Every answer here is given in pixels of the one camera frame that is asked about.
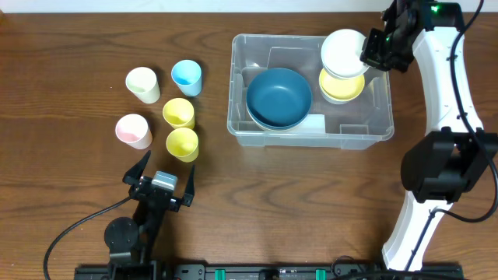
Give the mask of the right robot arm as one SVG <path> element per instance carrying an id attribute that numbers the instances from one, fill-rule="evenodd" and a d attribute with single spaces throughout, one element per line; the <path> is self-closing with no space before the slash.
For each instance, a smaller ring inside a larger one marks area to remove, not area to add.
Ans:
<path id="1" fill-rule="evenodd" d="M 426 135 L 402 159 L 405 198 L 394 231 L 383 245 L 384 267 L 415 274 L 443 216 L 466 223 L 483 222 L 497 210 L 493 204 L 478 218 L 451 211 L 485 170 L 497 174 L 493 157 L 497 135 L 484 130 L 468 85 L 464 35 L 471 26 L 456 2 L 394 1 L 383 15 L 384 29 L 373 29 L 360 59 L 387 72 L 406 72 L 417 62 L 426 103 Z"/>

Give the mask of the small yellow bowl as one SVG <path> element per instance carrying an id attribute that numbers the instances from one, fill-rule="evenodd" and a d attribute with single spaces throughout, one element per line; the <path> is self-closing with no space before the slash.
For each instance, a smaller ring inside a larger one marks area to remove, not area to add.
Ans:
<path id="1" fill-rule="evenodd" d="M 323 68 L 319 75 L 319 86 L 321 92 L 326 92 L 338 100 L 354 100 L 363 91 L 365 78 L 360 75 L 353 79 L 337 79 Z"/>

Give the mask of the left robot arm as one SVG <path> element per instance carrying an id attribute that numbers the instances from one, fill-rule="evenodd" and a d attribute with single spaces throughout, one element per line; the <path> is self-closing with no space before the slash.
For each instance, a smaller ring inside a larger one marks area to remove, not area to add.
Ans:
<path id="1" fill-rule="evenodd" d="M 110 263 L 118 265 L 144 264 L 151 260 L 153 245 L 167 212 L 178 212 L 194 200 L 194 174 L 191 169 L 184 195 L 174 195 L 177 177 L 158 171 L 153 177 L 144 177 L 151 152 L 147 152 L 123 176 L 130 186 L 129 198 L 138 202 L 131 218 L 120 217 L 109 223 L 104 242 L 109 248 Z"/>

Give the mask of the small grey bowl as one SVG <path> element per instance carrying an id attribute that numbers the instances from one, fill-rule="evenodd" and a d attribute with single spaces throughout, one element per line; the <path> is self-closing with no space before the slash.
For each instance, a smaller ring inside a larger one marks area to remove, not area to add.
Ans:
<path id="1" fill-rule="evenodd" d="M 326 92 L 322 92 L 321 95 L 329 102 L 329 103 L 332 103 L 332 104 L 335 104 L 335 105 L 342 105 L 342 104 L 346 104 L 350 101 L 352 101 L 352 99 L 348 99 L 348 100 L 338 100 L 336 98 L 334 98 L 333 96 L 330 96 L 328 95 Z"/>

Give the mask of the large dark blue bowl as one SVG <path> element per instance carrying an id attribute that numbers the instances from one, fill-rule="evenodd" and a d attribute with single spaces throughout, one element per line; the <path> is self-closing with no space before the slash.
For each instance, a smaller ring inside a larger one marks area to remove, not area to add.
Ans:
<path id="1" fill-rule="evenodd" d="M 294 111 L 270 111 L 266 114 L 258 112 L 247 112 L 251 120 L 264 131 L 288 131 L 292 130 L 298 125 L 302 124 L 308 112 L 294 112 Z"/>

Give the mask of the small white bowl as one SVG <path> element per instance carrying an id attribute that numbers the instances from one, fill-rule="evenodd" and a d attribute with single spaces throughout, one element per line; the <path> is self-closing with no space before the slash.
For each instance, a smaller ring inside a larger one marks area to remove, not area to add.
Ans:
<path id="1" fill-rule="evenodd" d="M 325 71 L 337 79 L 353 79 L 369 68 L 360 60 L 366 37 L 351 29 L 336 30 L 321 46 L 321 61 Z"/>

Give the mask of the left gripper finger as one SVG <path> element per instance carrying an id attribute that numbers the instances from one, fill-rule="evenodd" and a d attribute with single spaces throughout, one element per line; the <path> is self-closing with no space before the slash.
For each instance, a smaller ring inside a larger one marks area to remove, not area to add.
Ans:
<path id="1" fill-rule="evenodd" d="M 183 201 L 182 204 L 184 206 L 190 207 L 191 203 L 194 200 L 195 196 L 195 166 L 191 168 L 191 172 L 188 177 L 188 182 L 186 185 L 186 188 L 184 190 L 184 196 L 183 196 Z"/>
<path id="2" fill-rule="evenodd" d="M 138 185 L 150 156 L 151 151 L 149 150 L 132 168 L 130 168 L 124 174 L 122 181 L 128 185 Z"/>

